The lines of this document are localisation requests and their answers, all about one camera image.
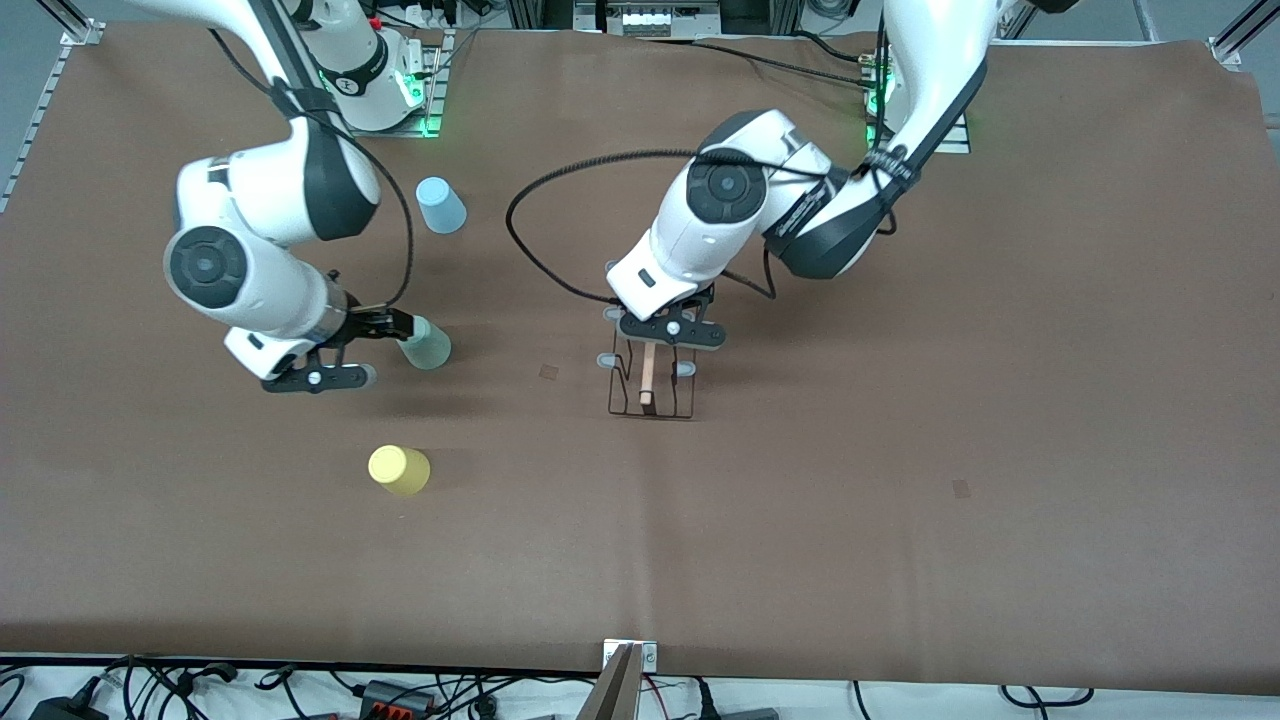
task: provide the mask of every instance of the red wire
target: red wire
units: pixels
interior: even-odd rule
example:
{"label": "red wire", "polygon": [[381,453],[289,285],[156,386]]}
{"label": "red wire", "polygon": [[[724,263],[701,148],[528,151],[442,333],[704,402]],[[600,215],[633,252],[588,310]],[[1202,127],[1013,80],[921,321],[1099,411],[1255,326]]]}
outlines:
{"label": "red wire", "polygon": [[658,701],[658,707],[662,708],[662,717],[663,717],[663,720],[671,720],[671,714],[667,712],[667,703],[663,702],[663,700],[662,700],[662,691],[658,689],[658,683],[654,683],[653,678],[650,678],[649,675],[645,675],[644,680],[646,683],[649,683],[650,688],[653,688],[653,697],[654,697],[654,700]]}

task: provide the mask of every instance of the brown table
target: brown table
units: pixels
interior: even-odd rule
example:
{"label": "brown table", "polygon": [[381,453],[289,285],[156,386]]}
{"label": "brown table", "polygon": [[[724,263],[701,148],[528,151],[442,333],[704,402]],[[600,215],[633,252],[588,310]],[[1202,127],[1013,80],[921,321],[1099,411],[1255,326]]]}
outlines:
{"label": "brown table", "polygon": [[[0,647],[585,670],[637,637],[672,674],[1280,692],[1280,174],[1251,78],[1194,44],[993,49],[975,152],[925,168],[896,237],[772,304],[721,288],[698,419],[611,418],[600,307],[520,256],[507,201],[751,106],[864,150],[847,86],[481,33],[439,140],[369,143],[468,205],[403,302],[456,357],[364,343],[375,388],[280,397],[160,256],[178,168],[284,124],[198,29],[76,50],[0,217]],[[575,176],[518,223],[603,290],[677,168]],[[375,299],[398,223],[300,255]],[[369,480],[387,442],[430,455],[428,491]]]}

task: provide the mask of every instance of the brown tabletop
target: brown tabletop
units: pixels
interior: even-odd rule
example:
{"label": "brown tabletop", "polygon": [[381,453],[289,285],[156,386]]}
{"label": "brown tabletop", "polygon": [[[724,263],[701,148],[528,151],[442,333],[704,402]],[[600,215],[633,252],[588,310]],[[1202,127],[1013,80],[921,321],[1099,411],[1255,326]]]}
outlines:
{"label": "brown tabletop", "polygon": [[[284,123],[198,29],[72,54],[0,217],[0,647],[586,670],[636,637],[671,674],[1280,692],[1280,174],[1248,76],[1196,44],[992,49],[974,154],[846,275],[722,287],[698,418],[654,423],[605,413],[612,331],[516,251],[508,200],[745,108],[856,164],[860,96],[572,32],[483,32],[454,70],[440,138],[367,145],[467,204],[420,225],[402,304],[456,356],[366,342],[376,387],[270,396],[160,258],[178,168]],[[604,290],[678,167],[517,222]],[[367,300],[403,260],[385,195],[298,251]],[[425,492],[367,478],[388,442],[431,457]]]}

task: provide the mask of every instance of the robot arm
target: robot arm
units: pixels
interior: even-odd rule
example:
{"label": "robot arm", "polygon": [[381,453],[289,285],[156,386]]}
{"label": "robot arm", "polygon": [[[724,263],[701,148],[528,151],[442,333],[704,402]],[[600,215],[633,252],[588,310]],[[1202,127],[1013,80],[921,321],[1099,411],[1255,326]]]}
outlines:
{"label": "robot arm", "polygon": [[[714,282],[756,232],[792,274],[833,278],[847,270],[978,92],[997,9],[997,0],[886,1],[904,83],[895,102],[906,102],[905,120],[887,150],[868,152],[859,178],[833,169],[778,110],[722,123],[699,147],[717,158],[685,165],[653,225],[608,272],[622,304],[648,320]],[[726,161],[735,152],[808,174]]]}
{"label": "robot arm", "polygon": [[[320,365],[319,347],[340,350],[356,337],[406,338],[413,319],[393,309],[355,311],[358,304],[332,277],[288,251],[358,234],[379,202],[378,178],[360,151],[298,113],[343,127],[289,13],[279,0],[129,1],[239,36],[291,127],[284,141],[180,170],[178,227],[164,260],[169,286],[200,313],[232,325],[225,346],[266,389],[371,383],[371,368]],[[303,356],[307,365],[294,368]]]}

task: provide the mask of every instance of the yellow cylinder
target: yellow cylinder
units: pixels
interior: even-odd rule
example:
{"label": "yellow cylinder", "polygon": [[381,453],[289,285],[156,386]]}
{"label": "yellow cylinder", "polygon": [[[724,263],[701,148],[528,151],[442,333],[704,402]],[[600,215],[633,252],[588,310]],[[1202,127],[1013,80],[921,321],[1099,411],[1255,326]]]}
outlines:
{"label": "yellow cylinder", "polygon": [[410,496],[426,486],[431,462],[412,447],[384,445],[369,456],[369,477],[389,492]]}

